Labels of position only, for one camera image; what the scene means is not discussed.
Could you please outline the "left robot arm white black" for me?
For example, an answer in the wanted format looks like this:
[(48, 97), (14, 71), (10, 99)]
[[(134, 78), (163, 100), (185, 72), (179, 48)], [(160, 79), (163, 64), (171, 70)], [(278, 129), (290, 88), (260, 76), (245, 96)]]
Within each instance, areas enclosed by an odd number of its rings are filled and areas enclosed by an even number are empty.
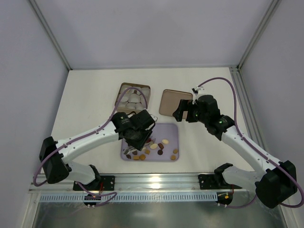
[(125, 140), (128, 150), (141, 150), (152, 135), (157, 117), (147, 110), (126, 114), (117, 112), (94, 129), (78, 136), (55, 141), (53, 137), (43, 140), (39, 154), (41, 169), (46, 183), (56, 184), (63, 180), (74, 181), (75, 191), (100, 190), (103, 178), (93, 165), (74, 162), (80, 155), (101, 145)]

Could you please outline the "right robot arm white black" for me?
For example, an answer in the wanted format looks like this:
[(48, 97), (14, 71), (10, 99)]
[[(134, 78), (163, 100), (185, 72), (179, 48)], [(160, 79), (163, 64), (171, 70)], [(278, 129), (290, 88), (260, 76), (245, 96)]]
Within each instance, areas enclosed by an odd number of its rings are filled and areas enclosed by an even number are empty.
[(253, 172), (249, 172), (228, 163), (218, 167), (215, 172), (226, 183), (254, 192), (256, 198), (271, 209), (300, 190), (295, 166), (290, 161), (281, 162), (241, 133), (232, 118), (220, 113), (213, 96), (181, 99), (173, 117), (180, 122), (184, 112), (188, 123), (204, 124), (211, 135), (235, 150), (253, 168)]

